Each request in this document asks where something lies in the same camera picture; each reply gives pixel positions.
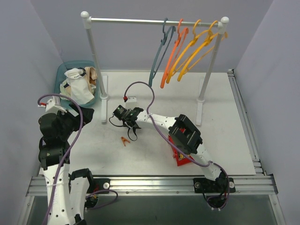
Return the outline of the orange clothespin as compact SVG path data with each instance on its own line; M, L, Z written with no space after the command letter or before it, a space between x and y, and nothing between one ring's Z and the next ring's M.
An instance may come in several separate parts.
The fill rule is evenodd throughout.
M123 136L121 137L121 141L122 141L124 147L126 147L127 143L131 143L127 138L125 138Z

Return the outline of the white underwear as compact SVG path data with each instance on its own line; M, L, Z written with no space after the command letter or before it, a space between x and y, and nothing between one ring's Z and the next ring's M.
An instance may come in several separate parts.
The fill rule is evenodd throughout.
M77 104L84 105L94 99L89 77L84 68L70 69L64 75L66 76L68 86L71 88L70 96Z

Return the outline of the orange plastic hanger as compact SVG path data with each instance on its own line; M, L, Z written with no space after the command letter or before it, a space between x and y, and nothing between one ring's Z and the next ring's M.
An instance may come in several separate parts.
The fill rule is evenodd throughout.
M172 52L170 54L170 57L168 59L168 63L165 67L165 71L164 71L164 74L162 76L162 80L161 80L161 84L160 84L161 89L164 88L165 83L167 81L167 78L171 74L170 73L171 68L175 64L175 61L176 61L176 59L178 57L178 54L179 54L179 52L180 52L180 50L183 46L183 43L186 39L186 36L189 33L189 29L187 27L185 27L182 31L180 31L180 27L181 27L181 24L182 24L183 20L184 20L183 18L180 19L180 21L178 23L178 26L177 26L177 29L176 29L178 37L174 42Z

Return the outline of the teal plastic hanger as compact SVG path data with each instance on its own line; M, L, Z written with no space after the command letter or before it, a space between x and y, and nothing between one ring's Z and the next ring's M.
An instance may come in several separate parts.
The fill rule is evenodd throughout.
M153 79L156 76L156 73L158 72L158 69L162 63L162 60L165 57L166 51L168 50L168 47L170 45L170 42L173 38L173 35L176 31L175 26L170 26L168 28L167 31L165 31L165 26L166 26L166 22L168 21L168 18L164 19L164 23L163 23L163 28L162 28L162 32L163 32L163 38L160 41L160 46L157 50L157 53L155 55L155 58L153 60L152 63L152 67L150 70L150 75L149 75L149 80L148 80L148 85L151 87L153 84Z

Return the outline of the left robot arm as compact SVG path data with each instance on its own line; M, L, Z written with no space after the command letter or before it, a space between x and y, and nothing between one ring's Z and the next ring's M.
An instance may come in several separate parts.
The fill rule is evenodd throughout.
M59 106L56 112L47 112L38 120L42 133L38 159L48 200L44 225L86 224L83 218L85 195L95 187L88 168L69 173L69 154L74 144L68 143L73 132L80 133L83 126L91 122L94 109L70 106L78 112L77 116Z

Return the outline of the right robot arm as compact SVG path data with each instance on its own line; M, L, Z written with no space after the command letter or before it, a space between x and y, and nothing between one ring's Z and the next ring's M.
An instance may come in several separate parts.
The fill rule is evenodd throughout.
M208 180L209 189L218 192L228 187L229 178L206 150L200 130L184 114L166 117L153 114L139 107L126 109L119 105L113 116L122 122L122 126L132 129L155 129L161 137L182 154L187 160L201 167Z

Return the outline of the teal laundry basket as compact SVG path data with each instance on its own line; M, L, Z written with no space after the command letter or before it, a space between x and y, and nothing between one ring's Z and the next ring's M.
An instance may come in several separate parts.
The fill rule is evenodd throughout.
M67 61L67 62L62 63L57 69L56 81L55 81L55 85L54 85L54 93L60 94L60 84L66 79L66 76L64 75L64 73L67 70L73 69L73 68L85 68L85 67L94 67L95 68L95 64L93 61L90 61L90 60L72 60L72 61ZM94 99L92 101L90 101L89 103L80 105L80 106L91 107L92 105L94 105L97 102L98 96L99 96L99 81L97 78Z

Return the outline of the beige pink garment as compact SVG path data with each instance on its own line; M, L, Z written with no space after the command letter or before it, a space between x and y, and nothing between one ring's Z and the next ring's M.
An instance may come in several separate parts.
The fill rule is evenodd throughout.
M96 86L98 75L94 67L85 67L86 75L88 76L88 80L90 84Z

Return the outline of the red clothespin bin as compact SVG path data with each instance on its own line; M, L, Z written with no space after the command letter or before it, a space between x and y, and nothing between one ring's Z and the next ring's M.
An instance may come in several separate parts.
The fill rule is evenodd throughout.
M189 159L187 159L185 156L179 153L174 147L171 148L173 151L173 158L176 160L177 166L182 166L191 163Z

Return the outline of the pile of clothespins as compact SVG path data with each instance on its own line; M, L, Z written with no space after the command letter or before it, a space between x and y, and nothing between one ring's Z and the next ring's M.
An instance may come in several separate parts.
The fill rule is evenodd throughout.
M182 155L182 154L178 154L177 155L177 161L179 162L179 161L182 161L182 160L185 160L186 158Z

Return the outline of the white clothes rack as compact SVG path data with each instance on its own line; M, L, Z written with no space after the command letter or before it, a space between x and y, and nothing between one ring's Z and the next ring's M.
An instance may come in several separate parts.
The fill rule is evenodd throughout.
M225 37L225 32L227 25L229 23L229 18L224 16L221 18L220 21L213 22L213 23L205 23L205 22L184 22L184 21L169 21L169 20L142 20L142 19L116 19L116 18L96 18L91 17L88 12L82 11L81 18L86 29L93 61L96 68L96 73L99 79L99 88L100 88L100 99L101 99L101 123L105 124L107 122L107 101L109 98L107 92L107 75L102 75L100 71L99 59L92 35L92 24L93 23L124 23L124 24L146 24L146 25L185 25L185 26L193 26L193 27L217 27L217 38L215 41L215 45L212 49L212 56L209 64L208 71L205 74L203 82L200 83L199 86L199 97L197 98L197 110L196 110L196 121L195 124L197 126L202 125L202 115L203 115L203 104L205 102L204 95L208 86L208 82L212 73L212 69L215 64L215 60L217 57L217 53L219 50L219 46L221 43L222 38Z

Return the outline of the aluminium frame rail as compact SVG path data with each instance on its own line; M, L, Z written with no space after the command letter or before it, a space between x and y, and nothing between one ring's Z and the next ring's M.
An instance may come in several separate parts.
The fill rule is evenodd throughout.
M108 177L110 189L120 196L196 195L193 176ZM273 176L233 176L233 195L276 195Z

